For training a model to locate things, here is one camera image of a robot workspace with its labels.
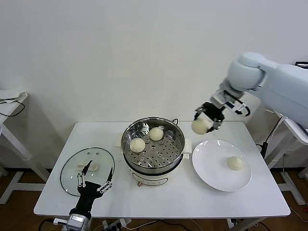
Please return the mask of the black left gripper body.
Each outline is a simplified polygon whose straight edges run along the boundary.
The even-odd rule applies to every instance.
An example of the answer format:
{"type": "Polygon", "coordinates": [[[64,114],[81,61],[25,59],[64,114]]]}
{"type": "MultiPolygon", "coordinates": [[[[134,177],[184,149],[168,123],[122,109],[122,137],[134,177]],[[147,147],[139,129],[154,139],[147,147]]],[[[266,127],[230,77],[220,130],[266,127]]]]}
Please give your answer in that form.
{"type": "Polygon", "coordinates": [[[78,187],[77,191],[79,192],[80,197],[75,208],[70,210],[69,215],[78,214],[91,218],[91,210],[94,200],[102,197],[100,190],[97,190],[100,188],[100,184],[90,181],[85,181],[85,187],[78,187]]]}

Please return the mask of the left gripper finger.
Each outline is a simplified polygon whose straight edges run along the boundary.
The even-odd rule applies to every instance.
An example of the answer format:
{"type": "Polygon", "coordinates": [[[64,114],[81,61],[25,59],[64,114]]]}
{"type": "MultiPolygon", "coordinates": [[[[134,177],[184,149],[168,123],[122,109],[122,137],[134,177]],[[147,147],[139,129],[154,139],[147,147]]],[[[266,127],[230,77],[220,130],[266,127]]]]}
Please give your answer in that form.
{"type": "Polygon", "coordinates": [[[78,173],[77,174],[77,181],[78,181],[78,187],[81,188],[81,187],[86,187],[86,184],[85,184],[85,175],[86,173],[88,172],[88,169],[90,167],[92,163],[92,160],[90,160],[82,169],[81,173],[78,173]]]}
{"type": "Polygon", "coordinates": [[[114,169],[111,168],[109,175],[107,177],[106,183],[103,186],[101,186],[97,189],[97,191],[99,193],[106,193],[112,187],[112,185],[113,185],[113,183],[112,183],[113,171],[114,171],[114,169]]]}

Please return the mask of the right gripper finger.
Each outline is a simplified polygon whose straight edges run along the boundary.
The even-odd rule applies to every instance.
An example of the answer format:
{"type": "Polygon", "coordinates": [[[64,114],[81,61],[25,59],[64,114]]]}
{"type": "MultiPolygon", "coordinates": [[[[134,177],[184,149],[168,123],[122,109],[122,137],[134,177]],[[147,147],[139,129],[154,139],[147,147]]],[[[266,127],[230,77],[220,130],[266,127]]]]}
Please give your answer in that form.
{"type": "Polygon", "coordinates": [[[206,115],[206,107],[204,107],[203,105],[196,108],[195,110],[195,115],[194,115],[194,120],[197,120],[198,117],[201,115],[201,114],[204,114],[206,115]]]}
{"type": "Polygon", "coordinates": [[[219,130],[223,121],[224,121],[224,117],[222,118],[210,118],[209,122],[210,122],[210,128],[207,130],[207,133],[210,133],[212,131],[215,130],[219,130]]]}

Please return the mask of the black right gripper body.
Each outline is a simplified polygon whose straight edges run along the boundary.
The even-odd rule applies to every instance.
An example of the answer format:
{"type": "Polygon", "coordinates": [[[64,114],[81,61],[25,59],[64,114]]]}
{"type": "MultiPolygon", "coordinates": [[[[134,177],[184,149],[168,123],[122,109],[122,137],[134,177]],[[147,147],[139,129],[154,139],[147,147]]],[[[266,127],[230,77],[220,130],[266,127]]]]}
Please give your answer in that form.
{"type": "Polygon", "coordinates": [[[223,115],[223,110],[225,107],[216,108],[212,103],[205,102],[202,105],[204,114],[209,117],[212,121],[223,121],[225,119],[223,115]]]}

